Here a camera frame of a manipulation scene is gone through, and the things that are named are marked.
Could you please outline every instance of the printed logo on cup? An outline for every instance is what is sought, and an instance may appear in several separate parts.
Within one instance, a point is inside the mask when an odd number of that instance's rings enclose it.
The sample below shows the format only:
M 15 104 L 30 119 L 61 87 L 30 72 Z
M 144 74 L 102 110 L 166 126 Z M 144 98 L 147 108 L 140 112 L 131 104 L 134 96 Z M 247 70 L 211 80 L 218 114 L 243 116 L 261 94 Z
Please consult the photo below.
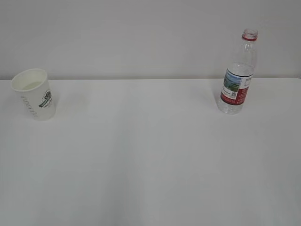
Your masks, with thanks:
M 49 108 L 52 104 L 52 95 L 50 89 L 47 89 L 43 95 L 42 103 L 39 105 L 41 108 Z

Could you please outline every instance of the plastic water bottle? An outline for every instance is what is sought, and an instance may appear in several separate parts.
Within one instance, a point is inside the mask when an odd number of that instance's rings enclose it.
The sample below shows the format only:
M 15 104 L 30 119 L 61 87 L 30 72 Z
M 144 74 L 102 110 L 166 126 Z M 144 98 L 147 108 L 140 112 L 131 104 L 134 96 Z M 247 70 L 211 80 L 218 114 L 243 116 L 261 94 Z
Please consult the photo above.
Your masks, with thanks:
M 245 29 L 241 44 L 234 51 L 232 63 L 226 71 L 222 92 L 217 102 L 218 108 L 226 114 L 237 114 L 243 108 L 257 62 L 255 49 L 257 35 L 256 30 Z

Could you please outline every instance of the cup rim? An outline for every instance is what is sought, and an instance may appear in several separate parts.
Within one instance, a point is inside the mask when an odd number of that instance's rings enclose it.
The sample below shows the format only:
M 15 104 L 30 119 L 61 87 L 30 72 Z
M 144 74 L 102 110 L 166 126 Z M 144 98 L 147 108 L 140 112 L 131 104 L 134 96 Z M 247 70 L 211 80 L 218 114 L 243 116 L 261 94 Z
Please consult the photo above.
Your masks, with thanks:
M 38 86 L 36 86 L 36 87 L 34 87 L 34 88 L 32 88 L 32 89 L 27 89 L 27 90 L 19 90 L 19 89 L 15 89 L 15 88 L 13 87 L 14 81 L 15 81 L 17 78 L 21 77 L 23 74 L 25 74 L 25 73 L 27 73 L 27 72 L 29 72 L 29 71 L 40 71 L 40 72 L 44 72 L 44 73 L 46 74 L 46 77 L 45 77 L 45 79 L 41 82 L 41 84 L 39 84 Z M 37 89 L 38 87 L 40 87 L 41 85 L 43 85 L 43 84 L 45 83 L 45 81 L 47 80 L 47 78 L 48 78 L 48 75 L 47 75 L 47 72 L 46 72 L 45 70 L 40 69 L 40 68 L 32 68 L 32 69 L 28 69 L 28 70 L 22 71 L 22 72 L 20 72 L 19 74 L 17 74 L 17 75 L 11 80 L 10 86 L 11 86 L 11 88 L 12 88 L 14 91 L 16 91 L 16 92 L 22 92 L 22 93 L 24 93 L 24 92 L 29 92 L 29 91 L 35 90 L 35 89 Z

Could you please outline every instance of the white paper cup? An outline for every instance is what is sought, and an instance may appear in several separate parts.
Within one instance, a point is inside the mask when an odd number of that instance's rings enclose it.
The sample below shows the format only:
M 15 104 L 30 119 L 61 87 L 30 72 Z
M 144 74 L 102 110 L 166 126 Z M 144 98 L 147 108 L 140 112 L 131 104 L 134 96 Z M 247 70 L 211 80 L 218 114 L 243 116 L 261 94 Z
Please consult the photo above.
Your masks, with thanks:
M 12 79 L 11 87 L 35 120 L 47 120 L 55 114 L 46 71 L 29 69 L 21 72 Z

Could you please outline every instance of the table surface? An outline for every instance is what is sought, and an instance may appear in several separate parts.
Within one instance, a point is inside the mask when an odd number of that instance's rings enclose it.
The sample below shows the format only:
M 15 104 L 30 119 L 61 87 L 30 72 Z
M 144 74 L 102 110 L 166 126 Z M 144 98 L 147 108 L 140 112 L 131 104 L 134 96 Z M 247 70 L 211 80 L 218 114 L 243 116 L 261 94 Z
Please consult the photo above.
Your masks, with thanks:
M 34 121 L 0 81 L 3 226 L 299 226 L 301 80 L 50 81 Z

